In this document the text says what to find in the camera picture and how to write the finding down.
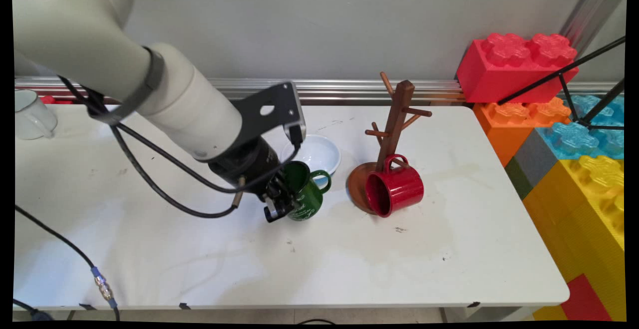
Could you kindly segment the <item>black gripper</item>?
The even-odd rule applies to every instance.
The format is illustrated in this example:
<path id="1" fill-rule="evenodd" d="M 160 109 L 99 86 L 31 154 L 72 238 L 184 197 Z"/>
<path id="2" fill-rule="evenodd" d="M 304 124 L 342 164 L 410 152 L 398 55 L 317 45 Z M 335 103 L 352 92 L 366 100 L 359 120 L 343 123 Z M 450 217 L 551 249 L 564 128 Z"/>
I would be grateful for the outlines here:
<path id="1" fill-rule="evenodd" d="M 252 183 L 280 164 L 274 149 L 261 136 L 208 161 L 210 170 L 235 187 L 240 186 L 240 177 L 244 177 L 246 183 Z M 286 179 L 285 168 L 279 168 L 275 174 L 247 188 L 246 192 L 257 195 L 260 201 L 265 202 L 267 206 L 263 211 L 269 223 L 301 208 L 295 189 Z"/>

